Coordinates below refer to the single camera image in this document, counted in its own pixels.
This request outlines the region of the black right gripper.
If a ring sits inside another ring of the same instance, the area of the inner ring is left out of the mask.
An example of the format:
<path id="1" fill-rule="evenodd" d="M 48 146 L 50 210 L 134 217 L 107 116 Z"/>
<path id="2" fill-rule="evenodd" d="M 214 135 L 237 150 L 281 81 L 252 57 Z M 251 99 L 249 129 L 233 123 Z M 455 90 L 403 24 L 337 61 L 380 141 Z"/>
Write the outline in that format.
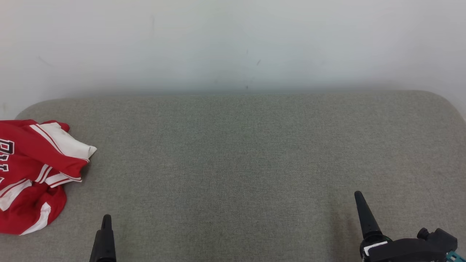
<path id="1" fill-rule="evenodd" d="M 382 232 L 361 191 L 354 192 L 363 239 L 381 239 Z M 449 243 L 403 238 L 363 246 L 364 262 L 444 262 Z"/>

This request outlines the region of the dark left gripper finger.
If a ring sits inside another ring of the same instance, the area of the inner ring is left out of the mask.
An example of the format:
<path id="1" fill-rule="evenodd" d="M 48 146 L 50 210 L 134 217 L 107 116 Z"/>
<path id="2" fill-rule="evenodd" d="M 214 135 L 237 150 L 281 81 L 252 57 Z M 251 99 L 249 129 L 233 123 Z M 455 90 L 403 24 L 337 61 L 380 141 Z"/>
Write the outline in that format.
<path id="1" fill-rule="evenodd" d="M 112 230 L 111 215 L 103 216 L 100 230 L 95 234 L 90 262 L 116 262 L 115 239 Z"/>

